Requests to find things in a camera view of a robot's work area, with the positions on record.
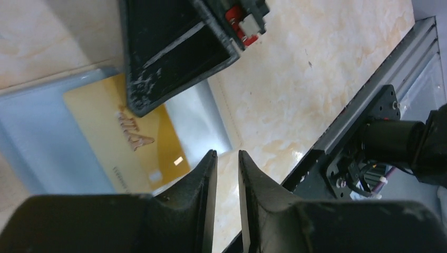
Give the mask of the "beige card holder wallet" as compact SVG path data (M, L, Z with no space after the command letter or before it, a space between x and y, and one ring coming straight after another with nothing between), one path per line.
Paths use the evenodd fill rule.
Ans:
M118 74L102 67L1 93L1 153L31 194L119 193L63 99L67 91ZM191 170L209 150L233 149L206 81L163 105Z

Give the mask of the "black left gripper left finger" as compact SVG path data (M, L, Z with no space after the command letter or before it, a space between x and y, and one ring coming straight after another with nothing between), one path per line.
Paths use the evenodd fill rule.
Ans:
M151 252L211 252L217 162L209 150L186 176L150 203Z

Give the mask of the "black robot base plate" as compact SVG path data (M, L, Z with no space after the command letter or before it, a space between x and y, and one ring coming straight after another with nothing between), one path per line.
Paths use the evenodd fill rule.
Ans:
M298 197L299 231L304 239L304 252L369 252L378 251L376 233L384 240L387 232L378 223L385 218L374 202L373 193L361 189L367 201L352 201L350 194L372 168L386 162L372 145L389 144L381 137L379 126L400 121L392 85L385 85L360 117L328 154L310 149L281 185ZM242 230L226 252L244 252Z

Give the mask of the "gold credit card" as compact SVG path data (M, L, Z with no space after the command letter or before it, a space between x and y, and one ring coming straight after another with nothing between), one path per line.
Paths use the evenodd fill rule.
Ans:
M63 99L117 192L153 192L190 172L166 107L134 115L123 74L67 91Z

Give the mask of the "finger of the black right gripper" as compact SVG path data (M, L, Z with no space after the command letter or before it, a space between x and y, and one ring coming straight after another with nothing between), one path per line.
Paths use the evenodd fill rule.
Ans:
M119 1L127 107L142 117L239 59L221 1Z

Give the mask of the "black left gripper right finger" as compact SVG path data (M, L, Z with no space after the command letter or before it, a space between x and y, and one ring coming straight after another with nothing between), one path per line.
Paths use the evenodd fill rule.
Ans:
M245 150L238 153L244 252L304 252L298 197L261 171Z

